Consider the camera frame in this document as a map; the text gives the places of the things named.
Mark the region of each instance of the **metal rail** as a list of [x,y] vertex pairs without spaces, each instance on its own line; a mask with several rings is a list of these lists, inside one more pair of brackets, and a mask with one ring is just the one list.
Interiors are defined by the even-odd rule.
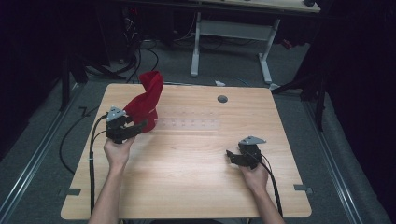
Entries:
[[327,143],[326,137],[324,136],[324,133],[318,129],[318,126],[315,123],[314,108],[308,102],[303,102],[303,106],[305,112],[311,118],[310,121],[312,127],[314,127],[315,133],[317,134],[318,140],[321,144],[321,152],[323,158],[325,160],[327,168],[329,169],[330,176],[332,177],[332,182],[334,183],[335,189],[338,193],[338,196],[340,197],[341,204],[344,206],[346,215],[350,223],[363,223],[359,210],[356,207],[349,191],[349,187],[347,186],[347,183],[338,168],[337,162],[335,161],[332,152],[330,151],[330,147]]
[[35,177],[35,173],[40,167],[41,162],[46,157],[50,149],[50,144],[52,142],[52,139],[57,133],[59,127],[61,126],[64,117],[66,116],[73,102],[81,93],[82,89],[83,89],[82,86],[78,86],[77,84],[75,85],[75,87],[73,88],[73,92],[74,92],[73,97],[70,103],[63,111],[58,112],[58,115],[56,116],[55,120],[51,123],[51,125],[47,129],[47,132],[45,133],[43,139],[41,140],[40,144],[35,150],[35,153],[33,154],[32,158],[27,163],[26,167],[24,168],[23,172],[21,173],[20,177],[18,178],[17,182],[12,188],[11,192],[8,194],[6,200],[3,202],[2,206],[0,207],[0,224],[8,223],[13,211],[17,207],[24,192],[27,190],[32,179]]

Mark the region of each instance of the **person's right hand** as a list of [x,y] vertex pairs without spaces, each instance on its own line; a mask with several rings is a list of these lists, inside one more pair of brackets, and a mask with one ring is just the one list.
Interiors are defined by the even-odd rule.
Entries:
[[267,191],[268,171],[262,165],[259,164],[253,170],[245,166],[239,166],[239,169],[244,174],[247,186],[253,193]]
[[129,152],[131,145],[134,142],[134,137],[127,139],[122,144],[116,144],[113,140],[107,138],[105,142],[105,153],[108,159],[110,168],[121,168],[123,169],[129,160]]

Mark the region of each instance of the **red cloth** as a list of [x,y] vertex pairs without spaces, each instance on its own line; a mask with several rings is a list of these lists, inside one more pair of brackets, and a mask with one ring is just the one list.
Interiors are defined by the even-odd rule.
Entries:
[[155,106],[163,90],[163,76],[158,71],[151,71],[140,75],[139,79],[146,92],[136,96],[124,110],[132,117],[134,124],[145,119],[148,121],[148,125],[143,128],[143,133],[146,133],[155,127],[155,120],[158,119]]

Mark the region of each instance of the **wooden table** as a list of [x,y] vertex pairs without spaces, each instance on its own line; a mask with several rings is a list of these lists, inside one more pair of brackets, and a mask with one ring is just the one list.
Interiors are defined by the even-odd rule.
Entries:
[[[111,84],[97,119],[114,105],[123,108],[141,85]],[[218,101],[219,95],[228,98]],[[272,94],[262,88],[164,86],[157,106],[159,120],[150,133],[136,137],[120,196],[120,218],[258,217],[253,198],[239,168],[230,164],[226,149],[238,153],[237,143],[253,135],[267,143],[259,148],[271,162],[285,217],[307,217],[311,208],[301,185]],[[101,122],[97,133],[104,130]],[[108,163],[103,151],[106,135],[94,143],[96,197],[105,182]],[[89,139],[82,153],[62,217],[90,216]],[[269,194],[274,200],[271,180]]]

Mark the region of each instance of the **white table leg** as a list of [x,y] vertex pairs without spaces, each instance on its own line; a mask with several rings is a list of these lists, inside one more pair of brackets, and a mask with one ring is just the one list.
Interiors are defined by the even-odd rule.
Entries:
[[268,64],[267,64],[267,57],[270,52],[271,46],[274,42],[274,38],[275,38],[277,27],[279,26],[279,23],[280,23],[280,20],[275,20],[274,25],[272,26],[271,32],[269,34],[267,44],[265,46],[264,53],[259,54],[260,64],[262,66],[262,75],[264,76],[264,81],[267,84],[272,83],[270,70],[268,69]]
[[201,33],[201,13],[197,13],[197,22],[195,29],[195,46],[194,52],[192,54],[192,63],[191,63],[191,76],[198,77],[198,68],[199,68],[199,38]]

